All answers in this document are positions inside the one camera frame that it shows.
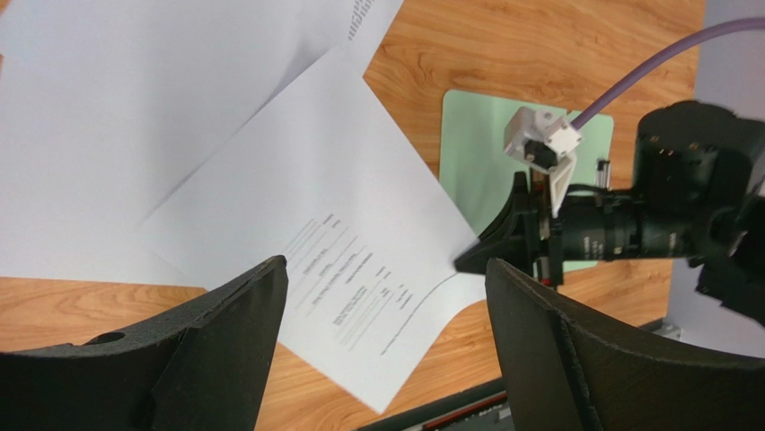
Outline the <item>green clipboard folder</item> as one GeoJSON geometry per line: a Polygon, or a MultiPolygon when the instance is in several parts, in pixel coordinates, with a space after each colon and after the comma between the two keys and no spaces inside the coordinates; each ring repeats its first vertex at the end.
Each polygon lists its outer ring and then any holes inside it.
{"type": "MultiPolygon", "coordinates": [[[[580,114],[476,92],[449,90],[444,95],[439,180],[477,236],[505,205],[514,174],[523,172],[531,181],[530,168],[504,151],[506,125],[522,107],[548,111],[554,118],[580,114]]],[[[582,128],[584,142],[576,149],[572,184],[595,184],[598,161],[610,158],[613,129],[613,118],[602,114],[582,128]]]]}

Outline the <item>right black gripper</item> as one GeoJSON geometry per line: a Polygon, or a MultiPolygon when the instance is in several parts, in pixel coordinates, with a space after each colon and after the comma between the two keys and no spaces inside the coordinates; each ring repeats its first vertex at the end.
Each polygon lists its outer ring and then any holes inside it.
{"type": "MultiPolygon", "coordinates": [[[[764,124],[731,110],[681,101],[638,123],[628,189],[572,184],[561,190],[537,176],[534,188],[556,212],[538,279],[557,287],[565,262],[685,259],[698,268],[696,291],[756,322],[764,320],[764,124]]],[[[527,275],[538,250],[538,210],[525,172],[516,172],[504,206],[454,261],[485,275],[501,259],[527,275]]]]}

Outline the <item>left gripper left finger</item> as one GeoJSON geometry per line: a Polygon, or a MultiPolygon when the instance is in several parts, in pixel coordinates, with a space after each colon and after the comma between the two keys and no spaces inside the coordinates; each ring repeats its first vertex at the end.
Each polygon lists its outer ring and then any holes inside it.
{"type": "Polygon", "coordinates": [[[252,430],[286,307],[271,257],[152,318],[76,346],[1,355],[4,430],[252,430]]]}

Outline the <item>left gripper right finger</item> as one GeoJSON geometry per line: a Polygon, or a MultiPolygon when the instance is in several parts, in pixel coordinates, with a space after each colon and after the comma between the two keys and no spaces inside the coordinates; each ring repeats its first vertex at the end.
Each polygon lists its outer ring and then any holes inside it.
{"type": "Polygon", "coordinates": [[[485,287],[516,429],[763,429],[762,359],[630,326],[501,259],[485,287]]]}

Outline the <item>signature page paper sheet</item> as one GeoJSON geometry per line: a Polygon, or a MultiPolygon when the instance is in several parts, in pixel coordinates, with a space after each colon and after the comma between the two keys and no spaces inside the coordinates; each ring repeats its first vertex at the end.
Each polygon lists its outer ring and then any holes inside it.
{"type": "Polygon", "coordinates": [[[334,48],[143,223],[150,250],[216,287],[286,259],[279,342],[376,412],[446,325],[484,300],[454,259],[476,235],[334,48]]]}

